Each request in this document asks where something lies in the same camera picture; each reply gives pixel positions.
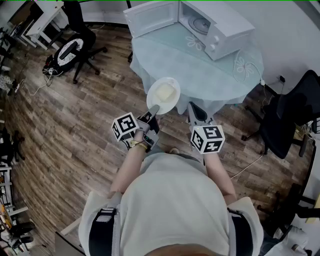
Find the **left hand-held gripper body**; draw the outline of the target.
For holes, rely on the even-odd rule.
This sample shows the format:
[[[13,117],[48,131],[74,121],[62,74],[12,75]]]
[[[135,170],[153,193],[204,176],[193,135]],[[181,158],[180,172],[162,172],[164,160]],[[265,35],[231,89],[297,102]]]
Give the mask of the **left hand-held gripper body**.
[[[150,125],[150,130],[144,135],[144,141],[133,142],[135,136],[135,130],[138,128],[137,120],[145,122]],[[148,111],[143,115],[135,118],[131,112],[126,113],[113,120],[112,132],[119,142],[123,142],[129,150],[136,144],[142,143],[146,146],[146,152],[150,152],[159,140],[158,133],[160,131],[156,115],[148,115]]]

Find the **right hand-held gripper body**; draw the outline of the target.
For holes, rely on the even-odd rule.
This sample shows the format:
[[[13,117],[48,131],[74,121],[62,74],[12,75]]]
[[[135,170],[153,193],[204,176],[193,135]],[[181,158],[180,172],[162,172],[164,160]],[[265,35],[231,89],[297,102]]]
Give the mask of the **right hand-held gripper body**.
[[[225,142],[225,134],[221,125],[210,118],[208,121],[188,121],[191,134],[189,141],[191,150],[200,154],[219,153]]]

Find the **white round plate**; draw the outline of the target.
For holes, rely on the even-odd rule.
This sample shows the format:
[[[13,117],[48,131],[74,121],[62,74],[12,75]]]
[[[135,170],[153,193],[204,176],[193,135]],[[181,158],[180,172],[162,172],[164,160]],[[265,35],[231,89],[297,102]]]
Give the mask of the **white round plate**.
[[[162,83],[169,83],[175,88],[175,92],[166,101],[161,101],[156,96],[156,89]],[[150,87],[147,93],[146,104],[148,108],[151,108],[154,105],[159,105],[160,109],[157,114],[163,115],[171,111],[176,106],[180,98],[180,95],[181,89],[178,81],[172,77],[163,77],[154,82],[153,85]]]

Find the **white microwave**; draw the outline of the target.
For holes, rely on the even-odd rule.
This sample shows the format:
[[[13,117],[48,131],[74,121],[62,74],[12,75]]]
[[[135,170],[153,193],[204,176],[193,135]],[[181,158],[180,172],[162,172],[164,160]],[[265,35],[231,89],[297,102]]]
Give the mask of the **white microwave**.
[[[214,61],[243,48],[255,30],[224,1],[149,1],[123,14],[133,38],[180,23]]]

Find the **person's right forearm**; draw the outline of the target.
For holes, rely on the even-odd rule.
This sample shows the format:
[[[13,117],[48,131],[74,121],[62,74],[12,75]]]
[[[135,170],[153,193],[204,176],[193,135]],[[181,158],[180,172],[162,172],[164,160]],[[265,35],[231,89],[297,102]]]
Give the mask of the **person's right forearm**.
[[[236,191],[230,176],[223,167],[217,153],[203,155],[207,176],[217,185],[225,203],[230,205],[237,200]]]

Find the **person's left forearm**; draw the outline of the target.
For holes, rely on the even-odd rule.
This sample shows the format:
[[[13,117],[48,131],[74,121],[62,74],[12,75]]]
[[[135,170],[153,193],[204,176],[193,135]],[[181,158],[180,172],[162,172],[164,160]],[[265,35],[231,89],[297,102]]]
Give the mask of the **person's left forearm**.
[[[108,198],[111,198],[115,193],[125,193],[130,184],[140,175],[145,155],[146,149],[142,143],[138,143],[129,149],[120,169],[112,181]]]

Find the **person's left hand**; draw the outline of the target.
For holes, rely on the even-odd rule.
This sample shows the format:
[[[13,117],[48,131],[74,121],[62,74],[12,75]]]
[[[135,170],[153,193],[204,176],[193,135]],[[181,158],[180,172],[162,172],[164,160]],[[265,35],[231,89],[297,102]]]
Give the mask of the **person's left hand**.
[[[144,141],[145,134],[150,130],[150,125],[140,120],[137,120],[137,124],[138,128],[135,130],[134,140],[140,143]]]

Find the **round table with light cloth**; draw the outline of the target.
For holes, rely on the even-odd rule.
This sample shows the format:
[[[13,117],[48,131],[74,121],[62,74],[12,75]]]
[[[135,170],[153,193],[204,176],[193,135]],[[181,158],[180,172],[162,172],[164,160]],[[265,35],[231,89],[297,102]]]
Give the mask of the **round table with light cloth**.
[[[142,79],[145,92],[158,79],[177,80],[179,114],[185,112],[188,102],[212,113],[224,105],[242,103],[264,71],[261,52],[253,40],[213,61],[204,44],[179,23],[133,38],[131,45],[130,68]]]

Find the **person's white shirt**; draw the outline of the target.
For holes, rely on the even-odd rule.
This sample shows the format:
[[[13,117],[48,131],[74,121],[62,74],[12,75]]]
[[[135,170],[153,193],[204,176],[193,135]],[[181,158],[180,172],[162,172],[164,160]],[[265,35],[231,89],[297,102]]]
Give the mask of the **person's white shirt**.
[[[205,163],[163,152],[124,193],[91,192],[78,234],[85,256],[259,256],[264,237],[249,197],[227,205]]]

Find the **black mesh office chair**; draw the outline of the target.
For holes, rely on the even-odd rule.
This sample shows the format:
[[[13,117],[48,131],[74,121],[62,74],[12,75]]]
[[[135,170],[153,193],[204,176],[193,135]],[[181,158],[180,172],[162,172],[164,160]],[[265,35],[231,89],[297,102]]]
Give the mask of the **black mesh office chair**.
[[[264,152],[273,152],[278,158],[284,159],[292,144],[300,146],[299,156],[303,156],[307,146],[307,135],[303,140],[294,138],[296,126],[306,125],[320,118],[320,76],[308,70],[287,94],[276,94],[268,105],[260,110],[263,116],[251,107],[246,110],[259,122],[259,128],[249,136],[243,135],[241,140],[248,141],[260,136],[264,141]]]

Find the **patterned seat cushion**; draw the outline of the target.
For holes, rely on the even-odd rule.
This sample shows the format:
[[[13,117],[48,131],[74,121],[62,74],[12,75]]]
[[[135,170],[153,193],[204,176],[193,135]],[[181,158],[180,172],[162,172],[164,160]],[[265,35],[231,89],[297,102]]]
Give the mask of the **patterned seat cushion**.
[[[62,46],[54,55],[57,65],[66,70],[72,66],[84,46],[81,38],[74,38]]]

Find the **white power strip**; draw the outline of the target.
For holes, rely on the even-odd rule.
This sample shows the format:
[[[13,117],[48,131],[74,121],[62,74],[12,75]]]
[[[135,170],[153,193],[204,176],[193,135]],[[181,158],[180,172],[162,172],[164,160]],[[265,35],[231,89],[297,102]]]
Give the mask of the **white power strip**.
[[[20,83],[18,83],[17,80],[14,79],[8,95],[16,94],[19,88],[20,88]]]

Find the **white desk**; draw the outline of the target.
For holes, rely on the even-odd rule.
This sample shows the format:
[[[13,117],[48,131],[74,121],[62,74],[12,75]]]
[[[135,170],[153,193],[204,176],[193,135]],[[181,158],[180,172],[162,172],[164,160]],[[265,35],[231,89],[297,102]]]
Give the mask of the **white desk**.
[[[50,38],[45,33],[45,29],[51,24],[60,33],[69,24],[68,17],[63,10],[64,2],[61,0],[37,0],[35,3],[43,14],[30,27],[26,36],[33,39],[44,50],[50,47],[58,50],[59,46],[53,37]]]

